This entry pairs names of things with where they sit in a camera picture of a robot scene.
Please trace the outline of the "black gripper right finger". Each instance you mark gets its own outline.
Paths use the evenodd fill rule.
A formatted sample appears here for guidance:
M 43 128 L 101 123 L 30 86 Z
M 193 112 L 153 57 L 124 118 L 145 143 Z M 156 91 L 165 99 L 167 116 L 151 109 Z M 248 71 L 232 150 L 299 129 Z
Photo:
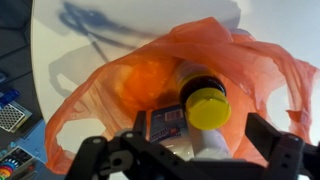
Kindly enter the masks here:
M 249 113 L 245 135 L 268 162 L 263 180 L 320 180 L 320 149 L 292 133 L 278 131 L 257 113 Z

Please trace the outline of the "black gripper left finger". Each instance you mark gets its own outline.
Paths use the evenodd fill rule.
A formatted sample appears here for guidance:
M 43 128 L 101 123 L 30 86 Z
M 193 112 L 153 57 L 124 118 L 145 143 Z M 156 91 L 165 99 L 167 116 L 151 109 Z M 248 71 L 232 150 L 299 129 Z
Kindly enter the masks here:
M 264 168 L 244 160 L 185 161 L 161 144 L 145 139 L 146 113 L 134 126 L 108 141 L 85 139 L 65 180 L 109 180 L 121 172 L 129 180 L 261 180 Z

